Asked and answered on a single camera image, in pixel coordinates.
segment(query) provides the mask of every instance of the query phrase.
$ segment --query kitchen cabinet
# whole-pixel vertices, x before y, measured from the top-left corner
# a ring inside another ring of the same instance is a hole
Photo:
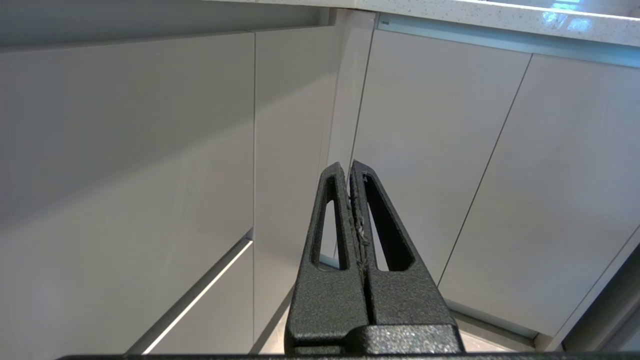
[[[327,162],[338,35],[335,26],[255,32],[256,339],[298,274]]]
[[[558,344],[618,253],[637,245],[639,114],[640,69],[534,55],[443,296]]]
[[[0,357],[125,352],[250,230],[253,39],[0,54]]]
[[[437,282],[531,55],[376,30],[353,159]]]
[[[253,247],[236,260],[149,354],[247,354],[253,346]]]

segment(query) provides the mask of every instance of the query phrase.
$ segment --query handleless cabinet door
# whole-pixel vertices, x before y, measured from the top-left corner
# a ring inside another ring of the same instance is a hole
[[[640,222],[639,120],[639,69],[535,55],[443,296],[555,336]]]
[[[255,337],[298,274],[326,167],[339,32],[255,33]]]
[[[253,50],[0,53],[0,358],[125,352],[251,228]]]
[[[437,282],[531,55],[376,30],[353,159]]]

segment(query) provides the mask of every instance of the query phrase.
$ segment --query white quartz countertop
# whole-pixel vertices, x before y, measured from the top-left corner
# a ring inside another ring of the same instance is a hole
[[[640,47],[640,19],[478,0],[226,0],[354,8]]]

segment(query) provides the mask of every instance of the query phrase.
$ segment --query speckled countertop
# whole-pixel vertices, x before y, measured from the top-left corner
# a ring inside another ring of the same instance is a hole
[[[640,19],[477,0],[226,0],[354,8],[640,47]]]

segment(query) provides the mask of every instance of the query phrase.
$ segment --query textured black metal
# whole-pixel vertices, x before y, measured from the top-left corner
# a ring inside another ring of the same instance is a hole
[[[457,328],[376,173],[367,165],[354,161],[349,178],[353,217],[363,253],[365,294],[371,323],[449,324]],[[369,208],[385,253],[388,272],[378,270],[376,265]]]
[[[326,205],[333,200],[340,270],[318,268]],[[285,328],[285,352],[339,354],[349,331],[367,325],[344,173],[338,163],[322,173]]]
[[[458,326],[378,176],[354,161],[351,206],[338,163],[320,178],[285,330],[285,353],[463,352]],[[317,268],[324,209],[335,202],[340,271]],[[376,266],[369,208],[391,271]]]
[[[441,325],[370,325],[353,329],[348,354],[451,354],[461,352],[458,328]]]

